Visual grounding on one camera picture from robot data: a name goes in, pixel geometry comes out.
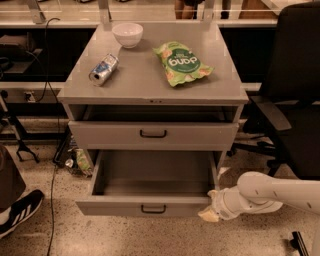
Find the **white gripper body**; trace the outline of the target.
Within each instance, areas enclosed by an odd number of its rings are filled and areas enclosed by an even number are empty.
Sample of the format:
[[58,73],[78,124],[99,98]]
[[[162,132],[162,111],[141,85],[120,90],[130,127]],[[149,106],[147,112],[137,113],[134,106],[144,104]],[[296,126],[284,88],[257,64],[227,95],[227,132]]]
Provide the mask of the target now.
[[218,194],[212,198],[213,211],[223,220],[231,220],[240,215],[239,193],[233,188],[217,190]]

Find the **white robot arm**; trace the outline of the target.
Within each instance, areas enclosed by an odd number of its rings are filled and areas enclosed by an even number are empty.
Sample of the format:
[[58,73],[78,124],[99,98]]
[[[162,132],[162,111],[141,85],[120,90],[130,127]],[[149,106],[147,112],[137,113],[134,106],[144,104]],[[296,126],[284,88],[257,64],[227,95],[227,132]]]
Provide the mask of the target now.
[[280,179],[259,172],[242,174],[237,184],[210,190],[211,203],[198,216],[207,222],[231,220],[240,214],[262,214],[279,210],[283,204],[320,215],[320,182]]

